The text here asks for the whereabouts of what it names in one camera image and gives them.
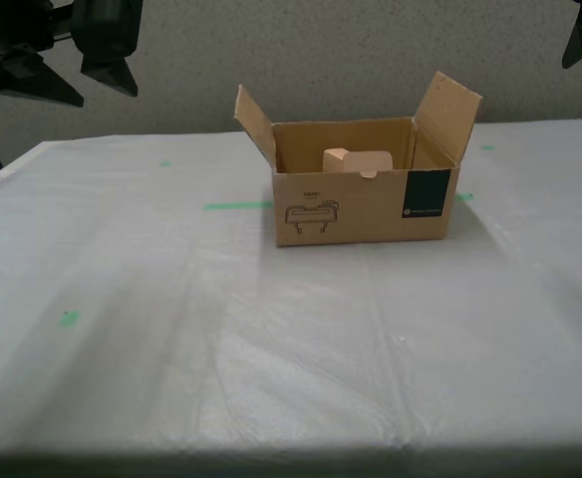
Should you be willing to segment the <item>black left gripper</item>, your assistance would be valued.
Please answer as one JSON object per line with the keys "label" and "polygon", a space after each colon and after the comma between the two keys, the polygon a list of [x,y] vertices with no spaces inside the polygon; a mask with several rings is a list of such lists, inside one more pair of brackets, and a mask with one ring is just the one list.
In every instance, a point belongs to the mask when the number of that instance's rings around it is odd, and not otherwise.
{"label": "black left gripper", "polygon": [[[142,9],[141,1],[72,1],[63,6],[51,1],[0,1],[0,55],[46,51],[57,42],[72,40],[86,56],[84,76],[136,98],[139,88],[123,58],[136,50]],[[84,98],[38,54],[0,61],[0,96],[84,105]]]}

